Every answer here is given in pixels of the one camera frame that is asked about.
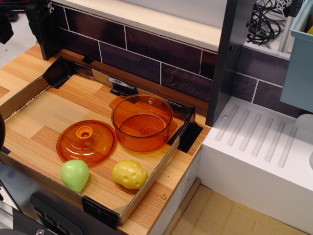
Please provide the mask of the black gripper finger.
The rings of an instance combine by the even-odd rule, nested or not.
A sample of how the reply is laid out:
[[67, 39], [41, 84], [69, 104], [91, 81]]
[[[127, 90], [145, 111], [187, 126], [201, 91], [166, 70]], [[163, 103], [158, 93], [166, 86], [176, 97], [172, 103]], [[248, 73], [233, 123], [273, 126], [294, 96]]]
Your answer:
[[12, 25], [6, 15], [0, 17], [0, 43], [6, 44], [13, 36]]

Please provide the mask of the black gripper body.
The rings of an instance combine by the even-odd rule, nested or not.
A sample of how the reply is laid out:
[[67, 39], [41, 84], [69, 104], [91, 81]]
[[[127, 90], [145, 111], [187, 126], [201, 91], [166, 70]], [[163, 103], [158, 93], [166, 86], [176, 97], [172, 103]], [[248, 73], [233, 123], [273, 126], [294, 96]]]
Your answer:
[[14, 14], [27, 16], [29, 27], [38, 43], [46, 41], [50, 35], [45, 20], [52, 11], [52, 2], [49, 0], [2, 0], [0, 2], [0, 16], [6, 15], [8, 19]]

